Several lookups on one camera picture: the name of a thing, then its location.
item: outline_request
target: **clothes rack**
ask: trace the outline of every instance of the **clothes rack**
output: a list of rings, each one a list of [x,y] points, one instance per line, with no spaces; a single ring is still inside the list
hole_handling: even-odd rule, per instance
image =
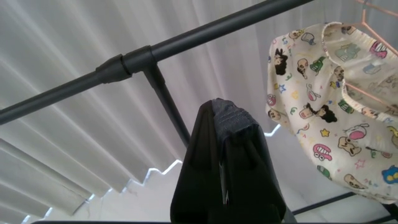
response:
[[[144,72],[169,118],[172,120],[178,135],[184,145],[188,146],[190,134],[165,85],[165,80],[157,66],[157,62],[312,1],[267,0],[153,46],[148,45],[129,52],[126,55],[117,55],[100,65],[94,72],[0,110],[0,125],[21,118],[97,85],[119,82],[131,78],[133,73]],[[353,195],[354,193],[347,193],[330,198],[326,201],[294,211],[293,214],[298,215],[299,213],[307,212]],[[372,222],[398,220],[398,207],[396,205],[383,206],[391,215]]]

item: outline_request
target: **fabric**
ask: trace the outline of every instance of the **fabric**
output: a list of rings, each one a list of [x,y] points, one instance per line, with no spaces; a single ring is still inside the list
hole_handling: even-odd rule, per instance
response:
[[[394,144],[397,126],[375,119],[377,114],[369,108],[354,109],[343,98],[350,91],[344,81],[383,82],[391,75],[367,81],[362,73],[379,61],[372,47],[375,42],[338,22],[276,38],[270,48],[266,111],[296,135],[327,178],[360,195],[393,203],[398,199],[394,185],[398,182],[398,153],[393,153],[398,152]],[[362,97],[356,92],[349,96],[359,101]]]
[[[261,159],[266,165],[265,172],[269,175],[269,189],[264,189],[265,192],[272,192],[272,189],[276,187],[279,191],[280,197],[282,193],[279,188],[278,180],[275,176],[274,168],[272,165],[271,157],[269,155],[267,143],[264,137],[264,132],[258,125],[257,121],[244,109],[238,108],[232,101],[223,100],[220,98],[212,100],[213,112],[214,112],[214,126],[219,147],[221,150],[236,150],[228,149],[226,141],[239,142],[251,142],[251,139],[257,139],[258,145],[257,151],[260,152]],[[293,213],[288,207],[285,208],[286,212],[283,219],[287,223],[296,223]]]

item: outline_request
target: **vertical support pole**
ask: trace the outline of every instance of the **vertical support pole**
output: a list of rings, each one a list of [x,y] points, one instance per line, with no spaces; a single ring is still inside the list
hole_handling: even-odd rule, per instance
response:
[[[156,63],[143,69],[143,72],[147,77],[151,87],[155,90],[157,97],[160,99],[160,102],[166,110],[167,115],[171,119],[182,142],[184,143],[185,147],[188,147],[190,134],[185,126],[184,121],[182,120],[180,112],[178,112],[169,90],[166,87],[162,72]]]

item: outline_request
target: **pink star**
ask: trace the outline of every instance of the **pink star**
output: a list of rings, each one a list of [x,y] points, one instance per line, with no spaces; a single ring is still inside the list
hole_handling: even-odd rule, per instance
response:
[[[355,163],[356,169],[359,169],[360,167],[364,167],[366,160],[358,159],[358,162]]]

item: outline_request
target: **wire hanger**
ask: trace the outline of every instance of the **wire hanger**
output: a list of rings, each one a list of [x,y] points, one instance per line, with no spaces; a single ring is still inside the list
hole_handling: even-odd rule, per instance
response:
[[[394,17],[398,17],[398,13],[392,12],[392,11],[387,10],[387,9],[383,9],[383,8],[378,7],[378,6],[375,6],[375,5],[373,5],[373,4],[370,4],[370,3],[368,3],[369,0],[355,0],[355,1],[357,1],[358,3],[361,3],[361,4],[363,5],[361,22],[355,23],[355,24],[343,24],[342,26],[343,26],[343,27],[348,27],[348,26],[354,26],[354,27],[362,26],[362,27],[365,27],[368,31],[370,31],[370,33],[372,33],[372,35],[373,35],[378,41],[380,41],[380,42],[381,42],[385,47],[387,47],[392,53],[394,53],[395,55],[398,55],[398,51],[397,51],[395,48],[393,48],[393,47],[391,46],[391,44],[389,44],[387,41],[385,41],[385,40],[384,40],[375,30],[373,30],[373,29],[369,26],[369,24],[366,22],[366,8],[369,6],[369,7],[373,8],[373,9],[376,9],[376,10],[378,10],[378,11],[381,11],[381,12],[383,12],[383,13],[386,13],[386,14],[391,15],[391,16],[394,16]],[[386,106],[386,107],[388,107],[388,108],[390,108],[390,109],[392,109],[392,110],[394,110],[394,111],[396,110],[396,108],[392,107],[389,103],[386,103],[384,100],[381,100],[380,98],[378,98],[378,97],[376,97],[376,96],[373,96],[372,94],[367,93],[366,91],[363,91],[363,90],[359,89],[358,87],[353,86],[352,84],[349,84],[349,83],[345,83],[345,84],[346,84],[348,87],[350,87],[350,88],[352,88],[352,89],[354,89],[354,90],[356,90],[356,91],[358,91],[358,92],[360,92],[360,93],[362,93],[362,94],[364,94],[364,95],[366,95],[366,96],[368,96],[368,97],[370,97],[370,98],[372,98],[372,99],[378,101],[379,103],[383,104],[384,106]]]

